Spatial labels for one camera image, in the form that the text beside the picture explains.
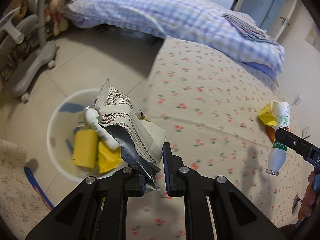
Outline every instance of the folded cloth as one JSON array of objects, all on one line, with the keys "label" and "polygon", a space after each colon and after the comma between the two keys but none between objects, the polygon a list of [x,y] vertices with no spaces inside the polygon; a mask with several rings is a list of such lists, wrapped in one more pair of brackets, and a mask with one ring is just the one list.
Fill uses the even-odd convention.
[{"label": "folded cloth", "polygon": [[240,20],[239,18],[228,13],[223,14],[222,17],[225,18],[228,22],[230,22],[232,26],[237,28],[239,33],[244,38],[250,41],[261,41],[261,42],[268,42],[273,45],[278,45],[278,42],[276,42],[270,36],[266,35],[262,29],[255,28],[254,26],[251,26],[246,22],[244,22],[243,20]]}]

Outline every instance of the tile floor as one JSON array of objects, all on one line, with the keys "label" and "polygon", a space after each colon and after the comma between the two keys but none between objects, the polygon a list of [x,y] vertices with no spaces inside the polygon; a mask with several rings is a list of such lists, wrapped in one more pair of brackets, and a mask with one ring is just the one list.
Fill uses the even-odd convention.
[{"label": "tile floor", "polygon": [[39,70],[30,86],[30,100],[22,103],[7,91],[0,99],[0,138],[27,148],[26,165],[53,205],[77,185],[55,169],[47,154],[46,129],[55,108],[79,90],[101,88],[107,78],[141,105],[140,95],[162,44],[149,46],[77,28],[63,33],[56,43],[60,45],[56,66]]}]

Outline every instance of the checkered duvet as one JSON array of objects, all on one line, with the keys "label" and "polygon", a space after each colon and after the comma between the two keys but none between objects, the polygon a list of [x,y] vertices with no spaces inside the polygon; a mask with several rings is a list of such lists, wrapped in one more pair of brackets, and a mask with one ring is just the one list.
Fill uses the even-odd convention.
[{"label": "checkered duvet", "polygon": [[161,38],[169,35],[282,72],[281,45],[246,40],[222,15],[232,14],[257,28],[253,19],[208,0],[61,0],[58,9],[81,28],[105,23]]}]

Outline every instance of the caster wheel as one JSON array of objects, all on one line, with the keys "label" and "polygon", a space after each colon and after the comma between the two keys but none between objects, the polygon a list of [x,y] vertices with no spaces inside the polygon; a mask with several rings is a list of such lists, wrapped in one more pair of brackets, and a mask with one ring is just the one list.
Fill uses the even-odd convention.
[{"label": "caster wheel", "polygon": [[28,92],[25,92],[25,93],[21,96],[21,101],[22,101],[23,103],[29,101],[29,99],[30,99],[30,95],[29,95]]},{"label": "caster wheel", "polygon": [[298,202],[302,203],[302,200],[299,198],[298,195],[295,196],[294,201],[293,201],[293,206],[292,206],[292,214],[295,213],[298,207]]},{"label": "caster wheel", "polygon": [[56,66],[56,62],[54,60],[51,60],[49,63],[48,63],[48,68],[49,69],[52,69]]}]

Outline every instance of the yellow wrapper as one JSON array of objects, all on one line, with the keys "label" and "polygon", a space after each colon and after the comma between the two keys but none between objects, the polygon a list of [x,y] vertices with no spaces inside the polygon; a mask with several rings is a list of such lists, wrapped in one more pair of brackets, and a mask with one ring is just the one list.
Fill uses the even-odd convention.
[{"label": "yellow wrapper", "polygon": [[258,114],[259,119],[267,126],[271,126],[272,128],[276,129],[277,127],[277,119],[276,119],[276,106],[279,102],[278,101],[271,101],[268,103]]},{"label": "yellow wrapper", "polygon": [[98,135],[95,130],[80,130],[75,135],[72,161],[74,165],[94,168],[97,161]]},{"label": "yellow wrapper", "polygon": [[104,142],[98,143],[98,166],[99,173],[111,171],[122,162],[121,147],[116,150],[109,149]]}]

